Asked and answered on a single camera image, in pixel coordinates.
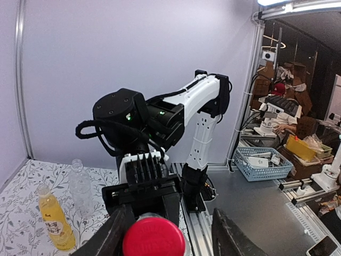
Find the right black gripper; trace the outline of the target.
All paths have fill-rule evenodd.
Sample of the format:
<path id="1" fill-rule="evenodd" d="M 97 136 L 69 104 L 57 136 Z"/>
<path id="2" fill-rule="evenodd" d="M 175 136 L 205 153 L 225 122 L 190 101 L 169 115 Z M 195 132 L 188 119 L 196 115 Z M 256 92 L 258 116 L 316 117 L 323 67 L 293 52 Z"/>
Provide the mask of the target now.
<path id="1" fill-rule="evenodd" d="M 102 198 L 109 214 L 125 205 L 134 219 L 151 212 L 178 224 L 182 198 L 181 179 L 179 175 L 172 174 L 152 183 L 107 186 L 102 188 Z"/>

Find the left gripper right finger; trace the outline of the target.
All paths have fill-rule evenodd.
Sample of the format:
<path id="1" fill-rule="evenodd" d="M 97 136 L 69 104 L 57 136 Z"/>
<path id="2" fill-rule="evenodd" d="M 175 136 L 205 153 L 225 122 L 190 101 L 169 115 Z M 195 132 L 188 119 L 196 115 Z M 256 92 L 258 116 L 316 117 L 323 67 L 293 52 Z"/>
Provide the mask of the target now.
<path id="1" fill-rule="evenodd" d="M 262 256 L 266 253 L 253 243 L 245 233 L 219 208 L 213 210 L 213 255 Z"/>

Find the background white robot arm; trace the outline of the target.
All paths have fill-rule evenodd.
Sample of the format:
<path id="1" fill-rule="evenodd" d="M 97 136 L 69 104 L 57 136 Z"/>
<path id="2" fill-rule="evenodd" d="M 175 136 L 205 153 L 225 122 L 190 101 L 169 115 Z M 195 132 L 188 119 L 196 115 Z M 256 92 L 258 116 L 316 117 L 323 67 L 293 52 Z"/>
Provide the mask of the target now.
<path id="1" fill-rule="evenodd" d="M 340 175 L 340 145 L 331 164 L 325 164 L 322 171 L 313 174 L 311 178 L 325 192 L 332 192 L 339 189 L 338 178 Z"/>

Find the clear plastic bottle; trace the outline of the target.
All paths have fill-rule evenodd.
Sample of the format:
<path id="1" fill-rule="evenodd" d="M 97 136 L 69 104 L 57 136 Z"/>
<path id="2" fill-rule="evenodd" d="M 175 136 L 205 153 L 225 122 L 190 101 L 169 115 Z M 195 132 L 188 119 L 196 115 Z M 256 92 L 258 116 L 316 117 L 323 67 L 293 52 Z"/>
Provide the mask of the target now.
<path id="1" fill-rule="evenodd" d="M 83 219 L 89 219 L 94 212 L 91 179 L 80 159 L 71 162 L 68 180 L 76 213 Z"/>

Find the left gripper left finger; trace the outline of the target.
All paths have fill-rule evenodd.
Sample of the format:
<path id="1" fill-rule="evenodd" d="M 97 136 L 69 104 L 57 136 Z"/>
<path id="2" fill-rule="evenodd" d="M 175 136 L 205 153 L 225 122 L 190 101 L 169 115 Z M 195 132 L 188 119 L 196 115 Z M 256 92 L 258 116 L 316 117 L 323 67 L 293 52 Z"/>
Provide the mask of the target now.
<path id="1" fill-rule="evenodd" d="M 119 206 L 101 228 L 71 256 L 123 255 L 124 236 L 134 222 L 131 206 Z"/>

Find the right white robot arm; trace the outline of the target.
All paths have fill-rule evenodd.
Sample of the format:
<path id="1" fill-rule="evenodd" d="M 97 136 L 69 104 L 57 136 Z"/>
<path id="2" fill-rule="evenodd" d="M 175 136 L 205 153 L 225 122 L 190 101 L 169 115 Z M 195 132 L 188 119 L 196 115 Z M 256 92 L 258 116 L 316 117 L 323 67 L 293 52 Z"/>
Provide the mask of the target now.
<path id="1" fill-rule="evenodd" d="M 116 159 L 119 184 L 102 189 L 108 213 L 128 208 L 135 221 L 145 213 L 179 222 L 180 207 L 189 213 L 206 209 L 214 190 L 207 180 L 208 152 L 216 125 L 230 102 L 231 82 L 226 75 L 195 72 L 180 90 L 146 99 L 141 92 L 122 88 L 93 106 L 92 126 L 108 154 Z M 196 127 L 182 172 L 167 166 L 167 151 L 183 137 L 189 121 Z"/>

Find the yellow juice bottle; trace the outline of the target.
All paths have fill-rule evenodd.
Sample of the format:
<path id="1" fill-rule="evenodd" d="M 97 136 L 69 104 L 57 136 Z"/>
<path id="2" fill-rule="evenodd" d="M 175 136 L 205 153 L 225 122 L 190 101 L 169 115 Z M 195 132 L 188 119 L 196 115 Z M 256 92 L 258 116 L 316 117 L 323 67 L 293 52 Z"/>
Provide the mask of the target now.
<path id="1" fill-rule="evenodd" d="M 75 236 L 57 198 L 44 183 L 38 185 L 37 193 L 38 207 L 52 243 L 60 251 L 72 250 L 76 246 Z"/>

